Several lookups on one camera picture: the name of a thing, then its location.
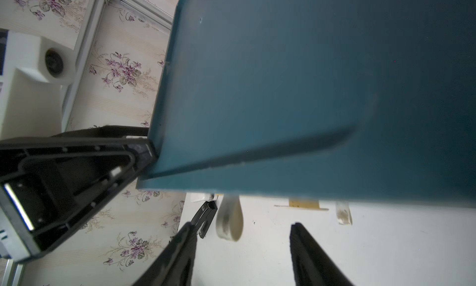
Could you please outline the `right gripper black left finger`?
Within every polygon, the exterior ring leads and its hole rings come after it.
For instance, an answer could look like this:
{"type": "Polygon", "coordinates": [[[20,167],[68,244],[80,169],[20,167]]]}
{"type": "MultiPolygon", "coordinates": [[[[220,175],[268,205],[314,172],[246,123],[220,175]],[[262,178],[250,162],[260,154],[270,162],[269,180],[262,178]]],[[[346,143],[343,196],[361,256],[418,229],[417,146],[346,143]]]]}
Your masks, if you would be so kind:
{"type": "Polygon", "coordinates": [[[186,223],[134,286],[190,286],[197,248],[195,226],[186,223]]]}

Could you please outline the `yellow drawer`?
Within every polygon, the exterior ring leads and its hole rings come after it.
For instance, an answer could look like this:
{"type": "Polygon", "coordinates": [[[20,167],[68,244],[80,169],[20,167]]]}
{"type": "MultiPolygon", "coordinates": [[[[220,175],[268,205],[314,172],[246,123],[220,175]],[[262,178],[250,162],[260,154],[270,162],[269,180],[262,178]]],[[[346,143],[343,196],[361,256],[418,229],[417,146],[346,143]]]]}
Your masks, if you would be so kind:
{"type": "Polygon", "coordinates": [[[286,205],[274,205],[274,207],[287,208],[287,209],[328,211],[328,209],[321,207],[318,200],[289,199],[286,205]]]}

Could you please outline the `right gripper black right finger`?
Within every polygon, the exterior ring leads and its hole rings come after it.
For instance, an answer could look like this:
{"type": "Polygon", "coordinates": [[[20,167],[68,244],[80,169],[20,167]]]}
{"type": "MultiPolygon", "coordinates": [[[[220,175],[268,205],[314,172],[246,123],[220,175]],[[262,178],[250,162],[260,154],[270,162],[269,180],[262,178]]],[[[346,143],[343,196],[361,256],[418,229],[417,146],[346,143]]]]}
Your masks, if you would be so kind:
{"type": "Polygon", "coordinates": [[[291,225],[290,252],[297,286],[352,285],[301,223],[291,225]]]}

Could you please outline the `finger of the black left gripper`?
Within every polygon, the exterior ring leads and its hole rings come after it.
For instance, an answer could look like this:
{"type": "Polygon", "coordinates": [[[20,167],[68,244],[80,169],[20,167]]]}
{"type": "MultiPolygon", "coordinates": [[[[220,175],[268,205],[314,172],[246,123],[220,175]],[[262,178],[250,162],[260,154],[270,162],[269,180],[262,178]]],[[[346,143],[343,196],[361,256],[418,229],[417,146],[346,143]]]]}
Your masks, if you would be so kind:
{"type": "Polygon", "coordinates": [[[39,259],[156,161],[146,127],[104,126],[1,142],[1,257],[39,259]]]}

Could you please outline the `teal drawer cabinet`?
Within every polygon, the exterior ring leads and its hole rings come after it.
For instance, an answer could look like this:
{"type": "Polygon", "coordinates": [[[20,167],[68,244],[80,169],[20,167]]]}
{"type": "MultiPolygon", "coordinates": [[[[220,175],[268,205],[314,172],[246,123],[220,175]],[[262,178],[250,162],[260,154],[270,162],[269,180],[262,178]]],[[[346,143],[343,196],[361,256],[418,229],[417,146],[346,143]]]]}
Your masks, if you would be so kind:
{"type": "Polygon", "coordinates": [[[476,0],[179,0],[140,189],[474,207],[476,0]]]}

